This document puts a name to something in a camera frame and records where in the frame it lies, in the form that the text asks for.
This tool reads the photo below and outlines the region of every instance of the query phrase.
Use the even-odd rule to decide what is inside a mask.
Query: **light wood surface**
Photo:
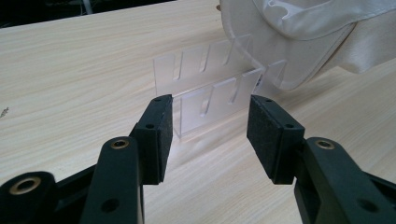
[[[0,183],[29,171],[64,179],[127,135],[155,96],[152,59],[225,38],[217,0],[0,30]],[[396,182],[396,60],[334,68],[276,97],[362,170]],[[145,187],[147,223],[301,223],[293,186],[274,186],[246,139],[247,111],[174,138],[165,181]]]

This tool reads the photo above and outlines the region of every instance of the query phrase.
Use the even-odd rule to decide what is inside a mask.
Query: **table surface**
[[[225,39],[217,0],[185,0],[0,30],[0,182],[64,179],[96,163],[155,97],[152,59]],[[396,182],[396,60],[334,68],[275,97],[305,137],[339,142]],[[145,187],[147,223],[301,223],[293,186],[274,186],[246,139],[248,111],[182,140],[165,181]]]

